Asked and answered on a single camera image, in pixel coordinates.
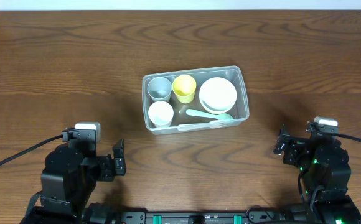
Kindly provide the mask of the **yellow plastic bowl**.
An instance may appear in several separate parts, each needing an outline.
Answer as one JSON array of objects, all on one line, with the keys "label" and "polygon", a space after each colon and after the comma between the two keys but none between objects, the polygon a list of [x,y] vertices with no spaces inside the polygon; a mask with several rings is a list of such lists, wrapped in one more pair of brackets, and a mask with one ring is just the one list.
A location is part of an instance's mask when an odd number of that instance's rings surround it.
[{"label": "yellow plastic bowl", "polygon": [[230,111],[232,109],[232,106],[225,108],[225,109],[217,109],[217,108],[213,108],[213,107],[209,106],[208,104],[206,104],[205,101],[201,101],[200,103],[206,111],[208,111],[209,113],[212,113],[212,114],[223,114],[223,113],[227,113],[228,111]]}]

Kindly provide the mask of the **grey plastic cup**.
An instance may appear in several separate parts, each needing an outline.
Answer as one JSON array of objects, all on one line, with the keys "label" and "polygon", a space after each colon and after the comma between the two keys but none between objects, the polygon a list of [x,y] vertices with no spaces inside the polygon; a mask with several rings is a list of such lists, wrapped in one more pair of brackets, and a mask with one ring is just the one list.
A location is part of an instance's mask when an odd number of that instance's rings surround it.
[{"label": "grey plastic cup", "polygon": [[165,101],[169,102],[172,93],[172,83],[164,77],[153,78],[148,83],[148,95],[153,102]]}]

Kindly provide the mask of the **pink plastic fork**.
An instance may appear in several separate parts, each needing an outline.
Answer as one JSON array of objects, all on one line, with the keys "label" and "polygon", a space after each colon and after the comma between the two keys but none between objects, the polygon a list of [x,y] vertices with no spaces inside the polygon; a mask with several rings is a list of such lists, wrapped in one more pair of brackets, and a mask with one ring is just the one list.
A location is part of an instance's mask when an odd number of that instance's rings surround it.
[{"label": "pink plastic fork", "polygon": [[221,121],[210,121],[208,123],[195,123],[195,124],[180,124],[178,125],[177,130],[179,132],[198,131],[205,129],[223,128],[226,125],[227,125],[226,122],[221,122]]}]

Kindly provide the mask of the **white bowl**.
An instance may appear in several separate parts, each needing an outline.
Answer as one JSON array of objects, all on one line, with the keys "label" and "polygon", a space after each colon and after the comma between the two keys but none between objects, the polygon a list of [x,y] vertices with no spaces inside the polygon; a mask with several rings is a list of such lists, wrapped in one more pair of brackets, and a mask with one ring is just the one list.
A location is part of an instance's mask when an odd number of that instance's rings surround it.
[{"label": "white bowl", "polygon": [[206,80],[200,87],[199,100],[213,108],[225,109],[236,103],[237,91],[227,79],[214,77]]}]

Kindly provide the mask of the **clear plastic container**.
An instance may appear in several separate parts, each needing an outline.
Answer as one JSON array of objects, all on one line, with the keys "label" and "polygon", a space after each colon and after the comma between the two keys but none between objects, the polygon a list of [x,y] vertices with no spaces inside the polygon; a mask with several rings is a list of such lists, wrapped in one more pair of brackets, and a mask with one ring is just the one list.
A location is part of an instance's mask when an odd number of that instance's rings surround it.
[{"label": "clear plastic container", "polygon": [[[197,88],[195,91],[195,96],[192,102],[188,104],[181,103],[175,93],[172,90],[171,99],[169,100],[169,104],[172,106],[174,110],[174,117],[172,119],[172,123],[167,128],[157,128],[152,123],[152,121],[148,117],[148,109],[154,103],[151,97],[148,95],[148,83],[157,77],[164,77],[167,78],[171,83],[180,75],[190,75],[192,76],[197,82]],[[201,118],[195,116],[186,115],[187,109],[199,110],[206,113],[203,106],[199,100],[199,91],[202,84],[214,77],[221,77],[225,78],[230,81],[236,88],[237,91],[237,100],[236,103],[233,105],[232,109],[227,112],[227,114],[233,117],[233,120],[216,120],[211,118]],[[143,98],[143,113],[145,119],[146,128],[151,131],[153,134],[174,134],[174,133],[184,133],[179,132],[177,130],[178,125],[180,124],[195,124],[195,123],[208,123],[210,121],[221,121],[226,122],[226,127],[230,126],[238,126],[243,121],[247,120],[250,111],[248,107],[248,97],[246,93],[246,86],[243,79],[243,75],[241,70],[238,66],[224,66],[224,67],[211,67],[211,68],[199,68],[193,70],[181,70],[176,72],[164,72],[164,73],[155,73],[146,75],[143,77],[142,80],[142,98]]]}]

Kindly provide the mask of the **pale green plastic spoon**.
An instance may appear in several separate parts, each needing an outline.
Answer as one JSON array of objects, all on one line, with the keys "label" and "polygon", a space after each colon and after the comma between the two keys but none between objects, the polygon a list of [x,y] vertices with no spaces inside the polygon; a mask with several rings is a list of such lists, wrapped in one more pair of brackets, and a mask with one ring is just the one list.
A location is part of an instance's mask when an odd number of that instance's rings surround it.
[{"label": "pale green plastic spoon", "polygon": [[211,114],[211,113],[206,113],[203,111],[193,110],[193,109],[187,109],[186,115],[201,117],[201,118],[211,118],[211,119],[216,119],[216,120],[233,120],[233,117],[227,113]]}]

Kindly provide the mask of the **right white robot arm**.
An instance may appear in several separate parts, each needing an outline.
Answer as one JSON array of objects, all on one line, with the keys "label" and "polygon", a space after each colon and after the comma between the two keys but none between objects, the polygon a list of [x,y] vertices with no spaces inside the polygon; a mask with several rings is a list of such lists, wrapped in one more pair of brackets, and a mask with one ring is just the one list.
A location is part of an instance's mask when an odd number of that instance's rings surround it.
[{"label": "right white robot arm", "polygon": [[282,127],[274,154],[299,169],[302,203],[281,209],[282,218],[304,223],[361,223],[361,214],[347,195],[352,174],[349,155],[335,138],[337,126],[310,123],[309,138],[292,136]]}]

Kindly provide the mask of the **white plastic cup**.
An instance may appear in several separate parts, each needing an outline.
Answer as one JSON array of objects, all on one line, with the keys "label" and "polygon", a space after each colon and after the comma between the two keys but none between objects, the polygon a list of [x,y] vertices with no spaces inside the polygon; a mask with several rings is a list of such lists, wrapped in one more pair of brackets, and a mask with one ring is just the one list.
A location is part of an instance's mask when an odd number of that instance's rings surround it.
[{"label": "white plastic cup", "polygon": [[167,128],[174,117],[172,106],[165,101],[154,102],[148,109],[148,117],[157,128]]}]

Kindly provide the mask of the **yellow plastic cup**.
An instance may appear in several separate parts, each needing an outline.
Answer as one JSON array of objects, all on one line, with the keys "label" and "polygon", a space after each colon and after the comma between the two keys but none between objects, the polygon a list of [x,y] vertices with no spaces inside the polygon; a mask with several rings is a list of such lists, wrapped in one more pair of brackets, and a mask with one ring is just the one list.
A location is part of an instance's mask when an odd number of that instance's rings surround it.
[{"label": "yellow plastic cup", "polygon": [[190,75],[180,75],[172,83],[172,90],[177,99],[188,104],[193,101],[197,88],[196,80]]}]

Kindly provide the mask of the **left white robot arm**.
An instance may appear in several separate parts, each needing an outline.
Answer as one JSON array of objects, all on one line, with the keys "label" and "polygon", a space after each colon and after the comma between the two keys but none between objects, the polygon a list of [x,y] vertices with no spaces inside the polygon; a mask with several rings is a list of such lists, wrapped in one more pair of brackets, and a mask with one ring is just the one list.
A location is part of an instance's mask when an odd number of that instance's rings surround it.
[{"label": "left white robot arm", "polygon": [[121,215],[109,206],[86,204],[97,182],[112,182],[125,173],[122,139],[106,156],[96,154],[95,140],[59,145],[45,159],[42,190],[30,199],[21,223],[121,223]]}]

